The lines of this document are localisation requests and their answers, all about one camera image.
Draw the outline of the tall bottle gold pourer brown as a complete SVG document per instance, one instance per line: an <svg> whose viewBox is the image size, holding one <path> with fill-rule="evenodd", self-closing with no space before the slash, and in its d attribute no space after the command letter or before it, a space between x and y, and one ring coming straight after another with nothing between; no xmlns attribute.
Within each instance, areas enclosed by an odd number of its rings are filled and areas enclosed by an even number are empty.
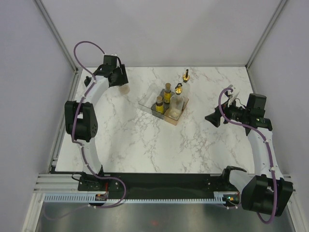
<svg viewBox="0 0 309 232"><path fill-rule="evenodd" d="M187 100L188 100L188 95L189 95L189 91L190 91L190 84L189 84L189 80L190 80L190 75L189 75L189 70L186 69L185 74L183 74L182 76L182 96L183 96L183 109L186 106Z"/></svg>

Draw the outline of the small yellow label bottle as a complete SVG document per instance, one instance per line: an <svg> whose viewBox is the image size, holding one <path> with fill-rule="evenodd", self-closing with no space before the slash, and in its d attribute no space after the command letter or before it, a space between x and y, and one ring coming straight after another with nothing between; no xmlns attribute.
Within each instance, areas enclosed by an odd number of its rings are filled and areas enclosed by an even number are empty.
<svg viewBox="0 0 309 232"><path fill-rule="evenodd" d="M162 96L158 96L158 97L156 98L155 110L156 110L158 113L164 114L164 104L163 104L163 98L162 98Z"/></svg>
<svg viewBox="0 0 309 232"><path fill-rule="evenodd" d="M170 98L171 98L171 83L166 83L164 89L164 103L170 104Z"/></svg>

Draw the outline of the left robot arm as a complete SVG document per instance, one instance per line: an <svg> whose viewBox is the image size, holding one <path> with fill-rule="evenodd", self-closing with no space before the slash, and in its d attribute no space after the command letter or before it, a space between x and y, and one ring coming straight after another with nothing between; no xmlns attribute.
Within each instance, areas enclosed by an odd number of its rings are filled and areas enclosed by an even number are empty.
<svg viewBox="0 0 309 232"><path fill-rule="evenodd" d="M93 74L94 77L90 78L80 100L66 101L65 128L72 142L80 148L84 163L83 172L92 175L89 186L100 191L105 187L106 180L99 175L103 167L99 161L95 143L98 132L95 106L106 90L128 84L128 78L125 65L114 54L104 55L103 64Z"/></svg>

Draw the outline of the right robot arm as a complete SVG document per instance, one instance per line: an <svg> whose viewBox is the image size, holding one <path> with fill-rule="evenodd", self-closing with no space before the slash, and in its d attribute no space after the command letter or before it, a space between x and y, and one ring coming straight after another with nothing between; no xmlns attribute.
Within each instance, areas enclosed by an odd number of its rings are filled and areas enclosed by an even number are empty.
<svg viewBox="0 0 309 232"><path fill-rule="evenodd" d="M266 96L251 93L245 107L237 106L238 92L231 87L224 89L225 102L218 102L214 113L205 116L215 127L219 127L221 119L245 129L250 142L253 160L254 177L249 177L242 168L228 166L221 177L221 186L226 190L234 187L240 192L240 202L244 210L279 217L292 193L292 182L284 180L276 161L272 144L271 120L265 118Z"/></svg>

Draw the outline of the shaker jar black cap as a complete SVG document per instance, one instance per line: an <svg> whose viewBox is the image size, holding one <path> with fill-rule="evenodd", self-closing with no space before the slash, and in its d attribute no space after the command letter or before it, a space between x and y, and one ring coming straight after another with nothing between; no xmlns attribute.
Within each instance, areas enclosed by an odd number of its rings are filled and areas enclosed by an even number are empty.
<svg viewBox="0 0 309 232"><path fill-rule="evenodd" d="M119 87L119 92L122 94L122 95L126 95L130 92L130 87L129 87L129 84L124 84L122 86Z"/></svg>
<svg viewBox="0 0 309 232"><path fill-rule="evenodd" d="M85 80L84 80L84 86L88 87L89 85L93 84L93 78L90 76L86 76Z"/></svg>

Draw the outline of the tall clear bottle gold pourer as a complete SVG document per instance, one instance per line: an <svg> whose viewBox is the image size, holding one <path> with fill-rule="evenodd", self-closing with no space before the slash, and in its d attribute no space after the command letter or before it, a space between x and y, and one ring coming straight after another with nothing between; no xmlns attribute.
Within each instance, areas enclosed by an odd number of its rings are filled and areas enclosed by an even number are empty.
<svg viewBox="0 0 309 232"><path fill-rule="evenodd" d="M181 83L178 83L175 87L174 95L170 98L169 116L173 119L177 119L182 113L184 102L182 92L183 85Z"/></svg>

